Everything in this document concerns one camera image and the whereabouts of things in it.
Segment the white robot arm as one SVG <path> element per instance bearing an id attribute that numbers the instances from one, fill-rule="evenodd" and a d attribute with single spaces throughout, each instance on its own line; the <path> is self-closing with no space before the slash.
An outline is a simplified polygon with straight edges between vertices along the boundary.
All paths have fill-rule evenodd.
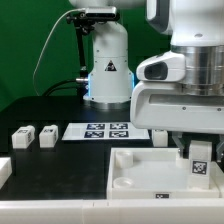
<path id="1" fill-rule="evenodd" d="M 166 130 L 181 149 L 184 133 L 220 137 L 224 151 L 224 0 L 69 0 L 93 30 L 90 104 L 130 104 L 137 128 Z M 133 85 L 127 65 L 127 32 L 119 9 L 146 7 L 146 20 L 171 37 L 170 50 L 141 62 Z"/>

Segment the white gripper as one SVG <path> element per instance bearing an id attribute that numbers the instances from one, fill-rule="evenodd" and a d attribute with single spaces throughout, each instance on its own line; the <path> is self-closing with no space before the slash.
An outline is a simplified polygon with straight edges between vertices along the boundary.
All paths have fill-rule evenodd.
<path id="1" fill-rule="evenodd" d="M 216 160 L 224 157 L 224 96 L 182 94 L 178 84 L 140 81 L 132 92 L 130 120 L 136 128 L 175 131 L 172 139 L 183 156 L 182 132 L 223 134 Z"/>

